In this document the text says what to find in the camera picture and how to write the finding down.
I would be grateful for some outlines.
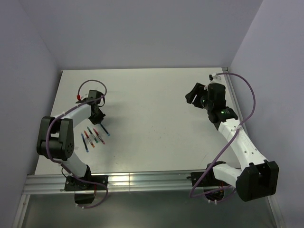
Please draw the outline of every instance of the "gray wall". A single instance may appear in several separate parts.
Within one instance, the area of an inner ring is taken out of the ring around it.
[[[0,227],[11,226],[27,173],[35,167],[40,119],[58,69],[17,0],[0,1]]]
[[[262,0],[20,0],[61,69],[228,67]]]
[[[288,227],[304,224],[304,1],[264,0],[231,65],[256,92],[250,137],[280,167],[276,197]],[[244,115],[252,98],[233,80]]]

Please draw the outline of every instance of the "purple hose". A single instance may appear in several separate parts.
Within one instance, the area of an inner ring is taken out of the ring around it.
[[[47,129],[46,150],[47,150],[48,158],[49,158],[52,162],[54,162],[54,163],[61,164],[62,168],[64,168],[68,173],[71,173],[71,171],[70,171],[64,164],[62,164],[62,163],[59,162],[59,161],[54,160],[54,158],[52,157],[51,152],[49,151],[49,138],[50,138],[50,135],[51,135],[51,129],[52,129],[54,123],[55,123],[58,119],[64,117],[65,115],[71,113],[71,112],[74,111],[75,109],[77,109],[77,108],[79,108],[79,107],[81,107],[81,106],[83,106],[83,105],[85,105],[85,104],[87,104],[87,103],[89,103],[89,102],[99,101],[99,100],[101,100],[101,99],[103,99],[103,98],[105,97],[105,95],[106,95],[106,93],[107,93],[107,88],[106,88],[106,86],[105,86],[104,83],[102,83],[102,82],[100,82],[100,81],[98,81],[98,80],[87,80],[87,81],[84,81],[84,82],[80,85],[80,87],[79,87],[79,89],[78,89],[78,92],[77,92],[77,95],[79,95],[81,87],[82,87],[85,83],[87,83],[87,82],[98,82],[98,83],[102,84],[102,85],[104,86],[104,95],[101,96],[100,98],[97,98],[97,99],[94,99],[94,100],[88,100],[88,101],[85,101],[85,102],[83,102],[83,103],[80,103],[79,105],[74,106],[73,108],[67,110],[64,114],[61,114],[61,115],[57,116],[57,117],[51,122],[51,124],[49,125],[49,127],[48,127],[48,129]],[[97,183],[97,182],[90,182],[90,181],[82,180],[82,179],[80,179],[79,177],[75,176],[74,174],[73,174],[73,177],[74,177],[76,180],[78,180],[78,181],[80,181],[80,182],[83,182],[83,183],[94,184],[94,185],[102,186],[102,187],[105,188],[105,190],[106,190],[106,194],[105,194],[104,198],[103,198],[100,202],[98,202],[97,204],[94,204],[94,205],[92,205],[92,206],[85,206],[85,207],[83,207],[83,208],[85,208],[85,209],[94,208],[94,207],[97,207],[98,205],[100,205],[100,204],[102,204],[102,203],[104,202],[104,200],[106,199],[106,197],[107,197],[107,195],[108,195],[108,188],[107,188],[105,185],[103,185],[103,184],[101,184],[101,183]]]
[[[251,91],[251,94],[252,94],[252,97],[253,97],[253,107],[252,107],[252,111],[250,113],[250,115],[248,117],[246,117],[240,124],[239,126],[241,126],[243,123],[245,123],[248,119],[250,119],[250,117],[252,117],[255,109],[256,109],[256,96],[255,96],[255,93],[251,87],[251,85],[249,84],[249,82],[244,78],[242,77],[241,75],[238,75],[238,74],[234,74],[234,73],[218,73],[217,75],[234,75],[236,77],[239,77],[241,78],[249,87],[250,91]],[[213,192],[217,192],[219,190],[224,190],[226,188],[230,188],[231,186],[226,186],[226,187],[223,187],[223,188],[220,188],[220,189],[215,189],[215,190],[211,190],[211,191],[207,191],[207,192],[203,192],[203,193],[200,193],[200,194],[196,194],[196,195],[193,195],[196,187],[199,185],[199,183],[204,179],[204,177],[207,175],[207,173],[212,169],[213,165],[215,164],[215,162],[219,159],[219,157],[225,152],[225,150],[232,144],[232,142],[235,140],[235,138],[237,137],[239,133],[239,129],[236,130],[236,133],[234,134],[234,136],[230,139],[230,141],[227,143],[227,145],[218,153],[218,155],[215,157],[215,159],[212,161],[212,163],[208,166],[208,168],[205,170],[205,172],[201,175],[201,177],[198,179],[198,181],[194,184],[193,188],[191,189],[190,193],[189,193],[189,197],[190,198],[195,198],[195,197],[200,197],[200,196],[204,196],[206,194],[209,194],[209,193],[213,193]],[[233,193],[235,193],[235,189],[233,190],[233,192],[228,195],[226,198],[218,201],[218,202],[222,202],[224,200],[226,200],[228,197],[230,197]]]

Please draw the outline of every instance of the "purple cable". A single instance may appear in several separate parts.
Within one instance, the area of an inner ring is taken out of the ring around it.
[[[234,75],[236,77],[239,77],[241,78],[246,84],[247,86],[249,87],[250,91],[251,91],[251,94],[252,94],[252,98],[253,98],[253,107],[252,107],[252,111],[250,113],[250,115],[248,117],[246,117],[243,121],[241,121],[241,123],[239,124],[239,126],[241,126],[243,123],[245,123],[248,119],[250,119],[250,117],[253,115],[255,109],[256,109],[256,96],[255,96],[255,93],[251,87],[251,85],[249,84],[249,82],[244,78],[242,77],[241,75],[238,75],[238,74],[234,74],[234,73],[218,73],[217,75]],[[211,191],[207,191],[207,192],[203,192],[203,193],[200,193],[200,194],[196,194],[196,195],[193,195],[196,187],[199,185],[199,183],[204,179],[204,177],[207,175],[207,173],[212,169],[213,165],[215,164],[215,162],[219,159],[219,157],[225,152],[225,150],[232,144],[232,142],[235,140],[235,138],[237,137],[239,133],[239,129],[236,130],[236,133],[234,134],[234,136],[230,139],[230,141],[227,143],[227,145],[218,153],[218,155],[215,157],[215,159],[212,161],[212,163],[208,166],[208,168],[205,170],[205,172],[201,175],[201,177],[198,179],[198,181],[194,184],[193,188],[191,189],[190,193],[189,193],[189,197],[190,198],[196,198],[196,197],[200,197],[200,196],[204,196],[206,194],[209,194],[209,193],[213,193],[213,192],[217,192],[219,190],[224,190],[226,188],[230,188],[231,186],[226,186],[226,187],[223,187],[223,188],[220,188],[220,189],[215,189],[215,190],[211,190]],[[227,199],[228,197],[230,197],[231,195],[233,195],[233,193],[235,192],[235,189],[233,190],[233,192],[228,195],[226,198],[218,201],[218,202],[222,202],[224,201],[225,199]]]
[[[85,83],[87,83],[87,82],[98,82],[98,83],[102,84],[103,87],[104,87],[104,95],[101,96],[100,98],[97,98],[97,99],[94,99],[94,100],[88,100],[88,101],[85,101],[85,102],[83,102],[83,103],[80,103],[80,104],[77,105],[77,106],[74,106],[73,108],[67,110],[64,114],[61,114],[61,115],[57,116],[57,117],[51,122],[51,124],[49,125],[49,127],[48,127],[48,129],[47,129],[46,150],[47,150],[48,158],[49,158],[52,162],[54,162],[54,163],[61,164],[61,162],[56,161],[56,160],[53,159],[53,157],[52,157],[52,155],[51,155],[51,153],[50,153],[50,151],[49,151],[49,138],[50,138],[51,129],[52,129],[54,123],[55,123],[58,119],[62,118],[63,116],[65,116],[65,115],[71,113],[71,112],[74,111],[75,109],[77,109],[77,108],[79,108],[79,107],[81,107],[81,106],[83,106],[83,105],[85,105],[85,104],[87,104],[87,103],[89,103],[89,102],[99,101],[99,100],[103,99],[104,96],[105,96],[106,93],[107,93],[107,88],[106,88],[106,86],[105,86],[104,83],[102,83],[102,82],[100,82],[100,81],[98,81],[98,80],[93,80],[93,79],[91,79],[91,80],[86,80],[86,81],[84,81],[84,82],[80,85],[80,87],[79,87],[79,89],[78,89],[78,92],[77,92],[77,95],[79,95],[81,87],[82,87]],[[65,165],[61,164],[61,166],[62,166],[68,173],[71,173],[71,171],[70,171]],[[102,187],[105,188],[105,190],[106,190],[105,197],[104,197],[99,203],[97,203],[97,204],[95,204],[95,205],[92,205],[92,206],[85,206],[85,207],[83,207],[83,208],[85,208],[85,209],[94,208],[94,207],[96,207],[96,206],[98,206],[98,205],[100,205],[101,203],[104,202],[104,200],[106,199],[106,197],[107,197],[107,195],[108,195],[108,188],[107,188],[105,185],[103,185],[103,184],[101,184],[101,183],[97,183],[97,182],[90,182],[90,181],[82,180],[82,179],[80,179],[79,177],[75,176],[74,174],[73,174],[73,177],[74,177],[75,179],[77,179],[78,181],[81,181],[81,182],[83,182],[83,183],[95,184],[95,185],[102,186]]]

